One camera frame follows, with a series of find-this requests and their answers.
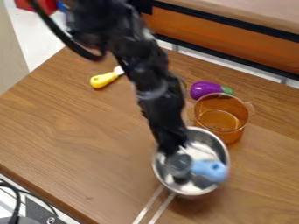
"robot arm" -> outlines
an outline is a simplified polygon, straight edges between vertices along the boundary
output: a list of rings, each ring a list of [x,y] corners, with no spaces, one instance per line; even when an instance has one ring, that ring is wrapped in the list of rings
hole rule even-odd
[[[66,24],[75,42],[115,56],[136,87],[158,149],[167,156],[176,152],[187,140],[181,118],[184,95],[179,79],[168,69],[167,55],[136,10],[125,0],[74,0]]]

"blue toy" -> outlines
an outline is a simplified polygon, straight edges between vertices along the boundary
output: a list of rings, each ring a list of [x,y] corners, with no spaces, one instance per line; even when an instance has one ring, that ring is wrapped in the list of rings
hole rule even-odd
[[[212,182],[220,183],[226,180],[228,170],[220,161],[199,159],[193,162],[191,172],[203,175]]]

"cup handle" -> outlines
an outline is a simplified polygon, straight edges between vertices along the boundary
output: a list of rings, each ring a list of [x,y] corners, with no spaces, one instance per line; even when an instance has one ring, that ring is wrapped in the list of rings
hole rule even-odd
[[[183,111],[183,120],[187,126],[193,125],[194,124],[194,105],[193,103],[190,103],[186,101],[186,104],[184,106],[184,111]]]
[[[255,116],[255,108],[251,102],[244,102],[245,107],[248,109],[249,116]]]

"purple eggplant toy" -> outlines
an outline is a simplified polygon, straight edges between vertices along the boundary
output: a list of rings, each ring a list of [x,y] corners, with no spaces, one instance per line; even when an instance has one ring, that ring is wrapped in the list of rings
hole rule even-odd
[[[212,93],[225,93],[233,95],[233,89],[230,87],[221,86],[210,81],[198,81],[191,86],[190,95],[194,100],[199,99],[203,95]]]

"blue object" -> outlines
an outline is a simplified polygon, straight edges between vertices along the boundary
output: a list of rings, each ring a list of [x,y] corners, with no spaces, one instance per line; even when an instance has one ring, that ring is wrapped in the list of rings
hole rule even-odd
[[[62,12],[66,12],[67,11],[67,7],[66,7],[66,5],[62,1],[58,1],[57,2],[57,6],[58,6],[58,8],[59,8],[60,11],[62,11]]]
[[[193,162],[191,172],[203,175],[212,182],[220,183],[226,180],[228,170],[220,161],[199,159]]]

